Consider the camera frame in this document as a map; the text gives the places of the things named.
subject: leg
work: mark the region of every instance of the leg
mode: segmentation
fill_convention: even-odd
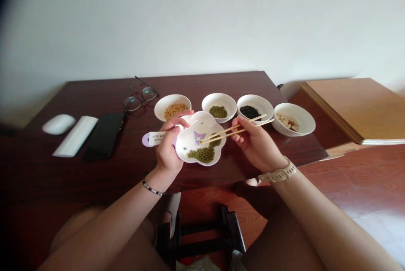
[[[250,270],[326,270],[305,232],[269,185],[240,183],[235,189],[268,223],[242,257]]]
[[[72,216],[56,234],[49,253],[53,253],[61,247],[72,235],[91,222],[105,207],[90,207]],[[148,219],[134,233],[127,245],[118,254],[112,264],[106,269],[109,270],[164,270],[169,267],[163,262],[156,250],[153,248],[154,228]]]

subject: wooden cabinet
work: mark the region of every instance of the wooden cabinet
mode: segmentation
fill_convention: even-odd
[[[304,82],[289,102],[314,117],[328,159],[405,143],[405,99],[371,78]]]

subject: wooden chopsticks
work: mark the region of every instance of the wooden chopsticks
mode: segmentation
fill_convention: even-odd
[[[253,118],[253,119],[249,119],[249,121],[252,122],[252,121],[255,121],[255,120],[257,120],[257,119],[266,117],[266,116],[267,116],[267,114],[263,114],[263,115],[261,115],[261,116],[255,117],[255,118]],[[273,118],[273,119],[270,119],[269,121],[266,121],[266,122],[264,122],[264,123],[257,124],[257,125],[255,125],[255,126],[263,126],[263,125],[265,125],[265,124],[267,124],[267,123],[272,122],[273,120],[274,120],[274,118]],[[246,131],[245,129],[242,129],[242,130],[239,130],[239,131],[236,131],[236,132],[233,132],[233,133],[226,134],[226,135],[224,135],[224,136],[222,136],[222,137],[213,138],[213,137],[215,137],[215,136],[218,136],[218,135],[220,135],[220,134],[222,134],[222,133],[226,133],[226,132],[228,132],[228,131],[230,131],[230,130],[232,130],[232,129],[238,128],[238,127],[240,127],[240,125],[237,125],[237,126],[234,126],[234,127],[230,127],[229,129],[226,129],[226,130],[223,130],[223,131],[221,131],[221,132],[219,132],[219,133],[216,133],[216,134],[214,134],[214,135],[211,135],[210,137],[204,139],[204,140],[201,142],[201,144],[203,145],[203,144],[206,144],[206,143],[210,143],[210,142],[213,142],[213,141],[216,141],[216,140],[220,140],[220,139],[222,139],[222,138],[225,138],[225,137],[228,137],[228,136],[231,136],[231,135],[234,135],[234,134],[238,134],[238,133],[242,133],[242,132]]]

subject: computer mouse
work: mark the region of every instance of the computer mouse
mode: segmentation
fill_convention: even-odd
[[[50,121],[42,126],[42,131],[48,134],[59,135],[69,130],[76,122],[72,116],[60,114],[53,117]]]

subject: cartoon character print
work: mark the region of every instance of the cartoon character print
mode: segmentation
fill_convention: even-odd
[[[194,131],[194,139],[195,139],[195,145],[201,145],[201,141],[204,139],[204,137],[207,135],[205,134],[198,134],[196,131]]]

